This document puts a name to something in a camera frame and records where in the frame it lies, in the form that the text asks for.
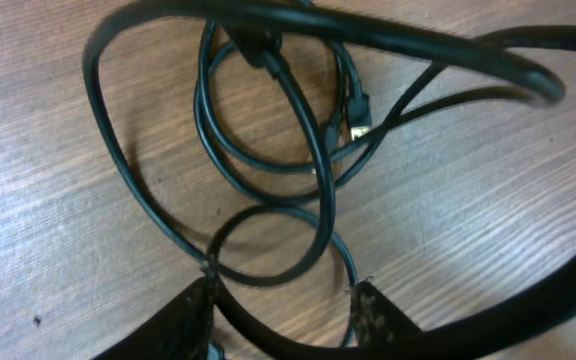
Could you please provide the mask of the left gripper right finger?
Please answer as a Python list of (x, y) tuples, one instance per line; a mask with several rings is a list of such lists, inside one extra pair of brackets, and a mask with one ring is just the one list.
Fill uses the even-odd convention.
[(350, 323), (359, 347), (394, 345), (423, 333), (368, 280), (353, 285), (350, 295)]

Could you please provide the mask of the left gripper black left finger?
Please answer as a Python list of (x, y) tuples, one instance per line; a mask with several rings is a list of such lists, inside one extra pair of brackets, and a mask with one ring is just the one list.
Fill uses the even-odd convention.
[(206, 266), (162, 309), (95, 360), (206, 360), (211, 358), (217, 271)]

